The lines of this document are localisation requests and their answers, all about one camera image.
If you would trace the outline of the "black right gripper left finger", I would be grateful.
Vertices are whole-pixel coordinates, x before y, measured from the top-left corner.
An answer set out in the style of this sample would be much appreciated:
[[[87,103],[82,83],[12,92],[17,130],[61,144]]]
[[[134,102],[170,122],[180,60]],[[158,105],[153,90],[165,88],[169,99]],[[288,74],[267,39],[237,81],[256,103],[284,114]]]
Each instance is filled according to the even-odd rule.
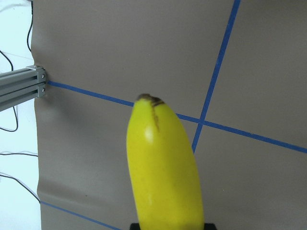
[[[141,230],[139,223],[131,223],[129,230]]]

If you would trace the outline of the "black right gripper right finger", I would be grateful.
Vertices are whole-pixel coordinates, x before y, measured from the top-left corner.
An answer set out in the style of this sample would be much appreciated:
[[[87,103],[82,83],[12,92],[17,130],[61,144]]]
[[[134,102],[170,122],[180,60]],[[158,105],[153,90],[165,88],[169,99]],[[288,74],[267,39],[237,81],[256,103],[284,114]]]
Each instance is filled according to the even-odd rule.
[[[204,223],[204,230],[216,230],[214,223]]]

